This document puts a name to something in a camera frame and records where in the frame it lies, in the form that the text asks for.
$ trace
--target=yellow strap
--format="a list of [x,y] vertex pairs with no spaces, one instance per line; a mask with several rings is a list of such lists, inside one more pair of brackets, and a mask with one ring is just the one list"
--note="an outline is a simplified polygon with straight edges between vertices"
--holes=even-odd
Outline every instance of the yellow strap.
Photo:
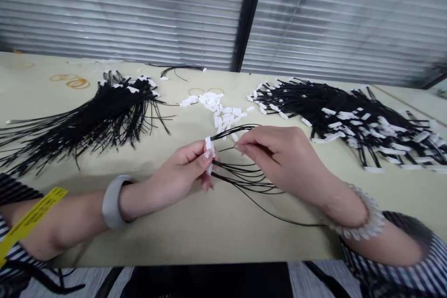
[[54,188],[43,197],[6,235],[0,243],[0,268],[6,263],[6,255],[14,244],[28,236],[35,225],[56,205],[65,195],[67,190]]

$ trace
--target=striped sleeve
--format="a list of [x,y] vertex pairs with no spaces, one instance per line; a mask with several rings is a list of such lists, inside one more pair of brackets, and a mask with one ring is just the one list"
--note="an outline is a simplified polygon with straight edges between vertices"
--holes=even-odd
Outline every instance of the striped sleeve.
[[427,257],[411,267],[394,267],[371,261],[354,252],[343,240],[345,263],[360,281],[364,297],[447,297],[446,244],[419,220],[396,212],[385,218],[428,250]]
[[[43,195],[40,192],[16,181],[7,174],[0,173],[0,206],[41,197]],[[0,242],[3,241],[8,232],[9,227],[3,217],[0,216]],[[18,242],[9,250],[6,259],[26,262],[37,268],[42,268],[46,264],[29,255]],[[0,298],[14,296],[27,287],[28,281],[29,277],[19,270],[1,268]]]

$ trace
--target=floor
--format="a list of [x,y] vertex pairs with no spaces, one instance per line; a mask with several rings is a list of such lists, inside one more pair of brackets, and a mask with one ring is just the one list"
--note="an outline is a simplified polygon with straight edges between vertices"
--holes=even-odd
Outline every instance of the floor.
[[[321,270],[326,274],[333,276],[352,298],[360,298],[360,289],[358,281],[350,274],[343,261],[316,261]],[[307,267],[301,262],[289,262],[289,275],[293,289],[294,298],[333,298],[331,292],[318,280]],[[84,283],[86,287],[69,295],[67,298],[94,297],[101,283],[107,276],[110,268],[84,268],[77,269],[72,275],[68,276],[65,285],[70,287]],[[132,268],[127,267],[121,272],[109,297],[119,297],[121,291],[126,285],[132,273]],[[32,280],[26,290],[22,292],[20,298],[59,298],[59,295],[48,292],[38,282]]]

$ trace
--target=table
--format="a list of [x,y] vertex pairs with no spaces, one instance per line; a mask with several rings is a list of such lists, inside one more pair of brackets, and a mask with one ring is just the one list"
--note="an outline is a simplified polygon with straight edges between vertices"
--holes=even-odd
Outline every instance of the table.
[[447,101],[429,90],[415,88],[399,88],[395,86],[373,85],[375,88],[411,106],[412,109],[423,112],[427,117],[438,120],[447,125]]
[[[161,99],[178,103],[188,97],[188,90],[220,88],[227,107],[254,105],[246,96],[272,76],[239,74],[208,70],[179,70],[188,80],[182,81],[169,73],[169,81],[160,81],[160,68],[120,61],[94,62],[53,56],[0,53],[0,121],[53,115],[73,109],[90,99],[96,92],[96,81],[102,72],[118,69],[124,76],[150,75],[160,87]],[[77,75],[90,81],[86,89],[73,89],[65,81],[51,81],[57,74]],[[343,89],[358,84],[328,82]],[[375,88],[379,100],[396,110],[407,108],[402,102]],[[414,96],[425,92],[413,91]],[[176,115],[166,122],[171,135],[156,129],[145,135],[136,150],[130,145],[103,153],[84,155],[78,171],[74,160],[54,163],[38,178],[32,174],[22,181],[47,192],[60,186],[70,193],[104,189],[118,174],[131,174],[138,179],[149,177],[178,147],[215,134],[212,113],[203,105],[186,108],[161,106],[162,115]],[[243,123],[298,126],[307,135],[310,128],[298,118],[283,120],[278,115],[262,115],[257,109],[249,112]],[[447,138],[447,129],[440,127]],[[232,145],[216,142],[218,149]],[[385,174],[362,170],[356,151],[341,140],[329,144],[312,144],[326,166],[341,179],[369,192],[383,209],[400,211],[417,217],[447,240],[447,177],[428,170],[407,171],[383,161]],[[242,162],[234,150],[221,154],[223,162]],[[288,195],[264,196],[254,194],[266,209],[283,217],[316,223],[318,214]],[[291,261],[340,257],[337,237],[327,229],[297,227],[281,222],[264,212],[234,186],[215,181],[215,191],[204,194],[195,186],[188,197],[158,213],[138,219],[120,230],[109,231],[92,241],[80,244],[57,258],[55,266],[125,266],[156,264],[210,264],[238,262]]]

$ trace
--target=horizontal blinds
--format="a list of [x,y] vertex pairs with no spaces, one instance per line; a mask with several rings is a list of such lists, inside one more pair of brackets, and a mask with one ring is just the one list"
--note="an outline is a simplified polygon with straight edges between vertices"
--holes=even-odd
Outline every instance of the horizontal blinds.
[[244,72],[420,87],[447,53],[447,0],[259,0]]
[[228,70],[242,0],[0,0],[3,48]]

